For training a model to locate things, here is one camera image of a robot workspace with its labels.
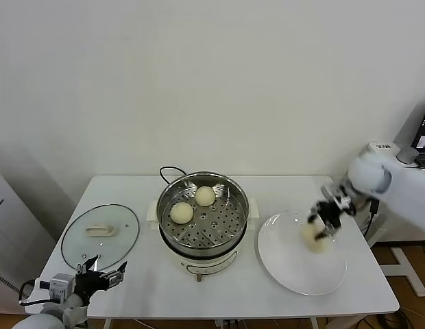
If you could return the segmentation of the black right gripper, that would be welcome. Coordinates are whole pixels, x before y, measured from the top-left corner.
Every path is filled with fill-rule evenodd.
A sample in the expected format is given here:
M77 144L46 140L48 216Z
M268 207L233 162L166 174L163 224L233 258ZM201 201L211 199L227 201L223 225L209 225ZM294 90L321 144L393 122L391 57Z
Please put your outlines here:
M307 222L315 224L316 220L320 218L324 224L324 228L315 233L314 239L316 241L334 236L337 233L341 228L340 216L342 212L335 202L317 202L311 208Z

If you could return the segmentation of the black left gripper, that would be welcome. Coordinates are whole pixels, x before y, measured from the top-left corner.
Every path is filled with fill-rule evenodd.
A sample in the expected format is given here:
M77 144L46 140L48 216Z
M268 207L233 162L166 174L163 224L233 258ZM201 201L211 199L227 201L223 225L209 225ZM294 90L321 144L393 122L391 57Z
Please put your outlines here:
M107 291L109 286L116 286L123 282L127 261L116 270L108 273L93 271L99 255L89 258L76 267L75 294L80 297L83 304L89 304L91 297L97 291Z

